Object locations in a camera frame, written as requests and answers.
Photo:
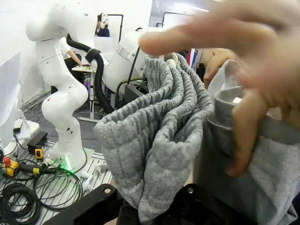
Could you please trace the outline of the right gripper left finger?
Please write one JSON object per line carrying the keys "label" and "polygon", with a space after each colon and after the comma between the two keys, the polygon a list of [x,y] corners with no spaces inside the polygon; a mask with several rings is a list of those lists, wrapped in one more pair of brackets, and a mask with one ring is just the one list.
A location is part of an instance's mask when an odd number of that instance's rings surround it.
{"label": "right gripper left finger", "polygon": [[45,225],[104,225],[119,215],[124,198],[110,184],[102,184],[53,216]]}

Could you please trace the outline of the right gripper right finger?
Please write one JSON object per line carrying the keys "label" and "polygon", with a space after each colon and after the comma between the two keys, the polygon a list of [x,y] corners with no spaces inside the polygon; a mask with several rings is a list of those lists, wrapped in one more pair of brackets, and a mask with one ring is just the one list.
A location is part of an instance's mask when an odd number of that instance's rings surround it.
{"label": "right gripper right finger", "polygon": [[182,187],[173,200],[173,215],[182,225],[255,225],[252,219],[196,184]]}

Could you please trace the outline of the person's right hand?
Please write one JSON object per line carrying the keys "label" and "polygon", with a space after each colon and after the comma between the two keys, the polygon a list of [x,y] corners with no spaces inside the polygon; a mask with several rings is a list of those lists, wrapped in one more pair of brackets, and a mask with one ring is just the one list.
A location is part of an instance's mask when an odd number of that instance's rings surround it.
{"label": "person's right hand", "polygon": [[236,53],[229,49],[224,48],[211,48],[207,49],[203,64],[205,66],[205,73],[203,77],[203,82],[205,88],[207,89],[211,80],[214,78],[218,69],[227,61],[227,60],[239,60],[239,57]]}

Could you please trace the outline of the person's left hand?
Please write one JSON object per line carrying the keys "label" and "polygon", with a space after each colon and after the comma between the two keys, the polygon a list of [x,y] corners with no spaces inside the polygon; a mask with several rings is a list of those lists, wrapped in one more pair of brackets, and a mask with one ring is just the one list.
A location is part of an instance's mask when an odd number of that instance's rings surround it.
{"label": "person's left hand", "polygon": [[300,126],[300,4],[297,0],[226,0],[186,24],[143,35],[140,48],[152,56],[188,48],[225,48],[244,68],[236,75],[246,88],[232,111],[235,160],[227,174],[243,174],[251,160],[258,126],[279,108],[283,121]]}

